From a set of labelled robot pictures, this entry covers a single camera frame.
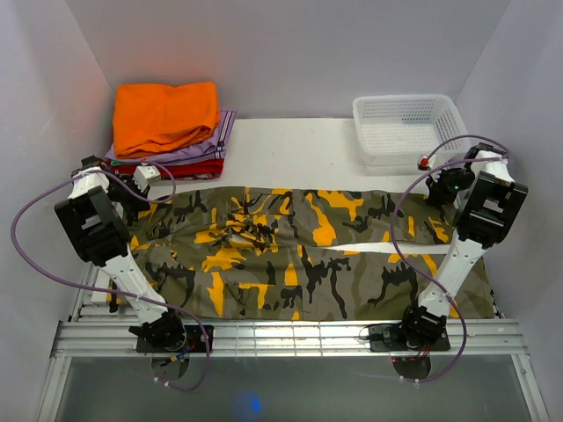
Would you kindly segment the camouflage trousers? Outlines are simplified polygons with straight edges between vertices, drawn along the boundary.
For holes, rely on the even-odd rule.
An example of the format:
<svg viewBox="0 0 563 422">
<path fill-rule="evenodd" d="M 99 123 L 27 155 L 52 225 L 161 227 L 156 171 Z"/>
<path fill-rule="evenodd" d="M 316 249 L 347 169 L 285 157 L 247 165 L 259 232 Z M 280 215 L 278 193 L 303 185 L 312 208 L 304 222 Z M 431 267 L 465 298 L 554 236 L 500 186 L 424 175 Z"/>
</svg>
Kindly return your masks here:
<svg viewBox="0 0 563 422">
<path fill-rule="evenodd" d="M 417 193 L 232 186 L 122 217 L 149 284 L 198 317 L 359 321 L 401 318 L 442 257 L 357 245 L 445 245 L 454 214 Z"/>
</svg>

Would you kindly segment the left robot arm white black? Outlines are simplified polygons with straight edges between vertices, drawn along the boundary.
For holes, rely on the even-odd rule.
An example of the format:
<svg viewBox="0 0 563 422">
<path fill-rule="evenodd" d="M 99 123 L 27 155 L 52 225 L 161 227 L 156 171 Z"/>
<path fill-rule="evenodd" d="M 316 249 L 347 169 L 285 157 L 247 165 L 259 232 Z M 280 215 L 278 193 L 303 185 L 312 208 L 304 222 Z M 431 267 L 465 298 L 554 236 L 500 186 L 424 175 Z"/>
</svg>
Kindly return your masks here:
<svg viewBox="0 0 563 422">
<path fill-rule="evenodd" d="M 121 212 L 137 216 L 148 211 L 150 181 L 156 167 L 141 165 L 132 175 L 114 180 L 101 158 L 88 156 L 73 172 L 72 191 L 55 205 L 55 213 L 78 257 L 106 274 L 126 294 L 138 325 L 129 331 L 158 350 L 180 351 L 187 346 L 186 329 L 178 313 L 150 286 L 131 251 L 131 235 Z"/>
</svg>

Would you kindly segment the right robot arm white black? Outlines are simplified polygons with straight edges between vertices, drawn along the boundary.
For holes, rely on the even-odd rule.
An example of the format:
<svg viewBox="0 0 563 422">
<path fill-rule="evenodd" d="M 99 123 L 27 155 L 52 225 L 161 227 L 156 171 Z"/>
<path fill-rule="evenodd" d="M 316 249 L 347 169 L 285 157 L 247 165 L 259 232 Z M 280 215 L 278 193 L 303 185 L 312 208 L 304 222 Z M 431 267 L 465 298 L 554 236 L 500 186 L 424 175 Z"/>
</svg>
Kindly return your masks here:
<svg viewBox="0 0 563 422">
<path fill-rule="evenodd" d="M 509 175 L 508 153 L 483 142 L 468 150 L 461 167 L 428 175 L 426 185 L 431 207 L 452 205 L 460 193 L 464 197 L 436 280 L 407 307 L 397 328 L 402 346 L 422 350 L 446 338 L 445 325 L 458 290 L 477 261 L 506 238 L 529 192 Z"/>
</svg>

